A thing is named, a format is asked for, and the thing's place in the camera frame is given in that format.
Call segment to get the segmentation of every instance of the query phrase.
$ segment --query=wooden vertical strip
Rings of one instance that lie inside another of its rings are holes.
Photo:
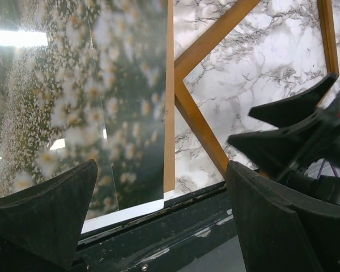
[[[329,73],[339,76],[332,0],[317,0],[318,15],[324,45],[326,68]]]
[[[175,94],[176,108],[188,123],[219,172],[225,178],[227,163],[229,161],[227,155],[180,78],[175,78]]]
[[[165,93],[164,192],[175,189],[175,93],[173,0],[168,0]]]
[[[184,79],[260,2],[238,0],[175,60],[175,77]]]

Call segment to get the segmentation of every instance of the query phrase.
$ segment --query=glass panel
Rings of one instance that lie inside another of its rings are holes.
[[[84,2],[0,0],[0,197],[94,159],[91,219],[118,204]]]
[[[97,1],[91,35],[120,209],[163,198],[167,1]]]

